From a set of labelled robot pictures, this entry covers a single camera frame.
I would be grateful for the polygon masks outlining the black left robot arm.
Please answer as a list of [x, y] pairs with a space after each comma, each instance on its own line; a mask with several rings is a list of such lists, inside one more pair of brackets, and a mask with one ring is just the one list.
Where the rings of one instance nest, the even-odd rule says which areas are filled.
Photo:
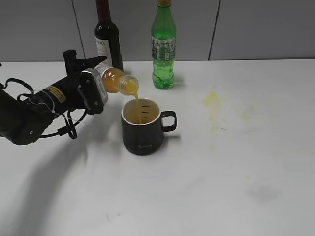
[[16, 145], [68, 134], [86, 115], [101, 114], [108, 100], [100, 73], [95, 69], [106, 56], [78, 59], [75, 50], [63, 52], [67, 76], [34, 90], [26, 82], [9, 78], [0, 86], [0, 135]]

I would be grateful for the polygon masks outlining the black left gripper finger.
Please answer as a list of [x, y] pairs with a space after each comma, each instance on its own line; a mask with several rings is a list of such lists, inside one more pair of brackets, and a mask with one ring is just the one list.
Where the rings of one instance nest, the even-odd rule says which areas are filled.
[[104, 62], [107, 56], [97, 56], [93, 58], [77, 59], [76, 66], [78, 71], [83, 71], [88, 68], [95, 68], [100, 63]]

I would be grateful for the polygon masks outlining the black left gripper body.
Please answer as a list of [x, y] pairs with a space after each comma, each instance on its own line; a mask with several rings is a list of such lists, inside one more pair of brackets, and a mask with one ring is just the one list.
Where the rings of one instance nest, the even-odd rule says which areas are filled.
[[61, 80], [62, 91], [65, 92], [66, 101], [61, 105], [61, 112], [86, 110], [84, 99], [78, 91], [81, 72], [86, 69], [85, 59], [78, 59], [75, 50], [63, 52], [63, 59], [67, 76]]

